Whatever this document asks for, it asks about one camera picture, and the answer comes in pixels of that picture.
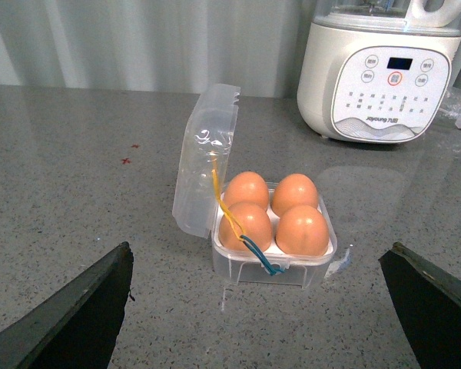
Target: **speckled countertop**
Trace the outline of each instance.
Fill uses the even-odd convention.
[[[241,98],[227,178],[309,175],[350,263],[312,290],[235,286],[171,215],[196,100],[0,86],[0,330],[128,241],[136,301],[110,368],[417,367],[378,259],[402,241],[461,279],[461,131],[349,144],[313,133],[294,100]]]

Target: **colored wire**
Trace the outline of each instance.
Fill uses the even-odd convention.
[[[264,254],[260,250],[260,248],[248,236],[245,236],[245,235],[242,234],[241,237],[244,239],[243,243],[246,245],[246,247],[249,248],[250,251],[253,254],[255,254],[258,259],[260,259],[260,261],[263,264],[265,270],[270,275],[275,275],[275,274],[285,272],[285,270],[283,268],[274,268],[274,266],[268,261],[267,257],[264,256]]]
[[[229,208],[226,206],[226,204],[222,201],[221,199],[221,187],[220,187],[220,182],[218,181],[218,175],[217,175],[217,159],[215,158],[212,160],[212,165],[214,166],[212,169],[212,178],[214,179],[214,194],[215,198],[217,199],[217,203],[220,205],[222,211],[224,212],[224,217],[229,221],[230,227],[232,228],[232,231],[236,238],[239,241],[242,241],[247,248],[261,261],[261,264],[263,264],[265,270],[270,274],[270,275],[275,275],[279,273],[284,273],[285,270],[283,268],[274,268],[274,266],[268,261],[267,257],[264,256],[263,252],[260,250],[260,248],[254,243],[253,240],[251,240],[248,236],[246,236],[246,231],[244,230],[243,225],[234,217],[232,212],[229,210]],[[238,232],[236,229],[236,225],[240,228],[241,232]]]

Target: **blender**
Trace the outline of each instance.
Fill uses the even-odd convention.
[[[446,92],[461,41],[461,0],[318,0],[297,90],[324,137],[419,137]]]

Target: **brand logo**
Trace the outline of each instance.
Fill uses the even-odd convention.
[[[367,121],[381,121],[382,123],[397,123],[398,118],[367,117]]]

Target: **clear plastic container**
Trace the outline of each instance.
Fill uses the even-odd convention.
[[[314,23],[412,35],[461,36],[461,0],[318,0]]]
[[[272,276],[251,252],[232,251],[219,242],[218,229],[223,212],[217,206],[211,171],[216,161],[218,177],[224,181],[237,120],[234,103],[239,91],[234,86],[214,85],[198,99],[184,134],[172,214],[180,229],[188,234],[208,238],[211,232],[214,270],[230,282],[295,284],[302,288],[319,284],[337,250],[337,238],[321,197],[318,210],[325,217],[330,232],[328,250],[323,256],[284,254],[273,240],[264,254],[271,264],[283,268],[284,273]],[[276,186],[268,183],[270,199]],[[267,213],[275,231],[279,218],[270,206]]]

